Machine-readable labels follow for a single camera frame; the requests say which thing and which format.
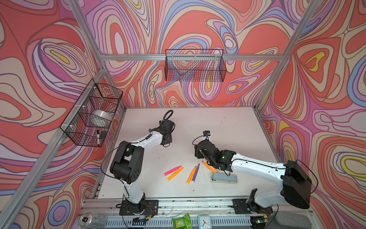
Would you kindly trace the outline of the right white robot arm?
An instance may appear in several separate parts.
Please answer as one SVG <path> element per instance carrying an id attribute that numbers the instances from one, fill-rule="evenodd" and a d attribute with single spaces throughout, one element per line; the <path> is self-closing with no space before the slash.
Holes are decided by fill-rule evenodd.
<path id="1" fill-rule="evenodd" d="M 312 180 L 295 161 L 284 164 L 249 158 L 231 150 L 219 150 L 208 139 L 194 145 L 194 155 L 226 176 L 244 173 L 273 184 L 267 189 L 251 190 L 246 200 L 249 211 L 286 203 L 304 210 L 310 207 Z"/>

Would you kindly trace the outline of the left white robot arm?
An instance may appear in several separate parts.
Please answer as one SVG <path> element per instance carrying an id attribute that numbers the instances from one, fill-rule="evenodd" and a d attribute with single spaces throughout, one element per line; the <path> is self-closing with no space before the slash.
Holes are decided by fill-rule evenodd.
<path id="1" fill-rule="evenodd" d="M 123 141 L 118 146 L 110 164 L 110 173 L 121 180 L 127 192 L 127 200 L 131 204 L 140 204 L 145 194 L 137 179 L 142 171 L 145 152 L 158 145 L 166 146 L 172 143 L 172 132 L 175 123 L 168 119 L 159 122 L 159 126 L 149 130 L 149 133 L 134 141 Z"/>

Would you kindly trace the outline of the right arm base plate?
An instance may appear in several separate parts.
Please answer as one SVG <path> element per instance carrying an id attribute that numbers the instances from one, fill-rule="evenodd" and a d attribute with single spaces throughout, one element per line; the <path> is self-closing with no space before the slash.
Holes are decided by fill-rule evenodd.
<path id="1" fill-rule="evenodd" d="M 255 202 L 247 202 L 246 198 L 233 199 L 233 205 L 230 206 L 235 210 L 236 214 L 266 214 L 273 213 L 272 207 L 263 208 L 257 205 Z"/>

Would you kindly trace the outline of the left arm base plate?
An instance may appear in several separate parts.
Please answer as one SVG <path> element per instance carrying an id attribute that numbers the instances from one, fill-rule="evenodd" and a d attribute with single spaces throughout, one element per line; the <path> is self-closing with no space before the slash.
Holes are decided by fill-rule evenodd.
<path id="1" fill-rule="evenodd" d="M 133 204 L 127 200 L 121 203 L 119 215 L 121 216 L 154 216 L 158 213 L 159 201 L 157 199 L 143 199 L 138 204 Z"/>

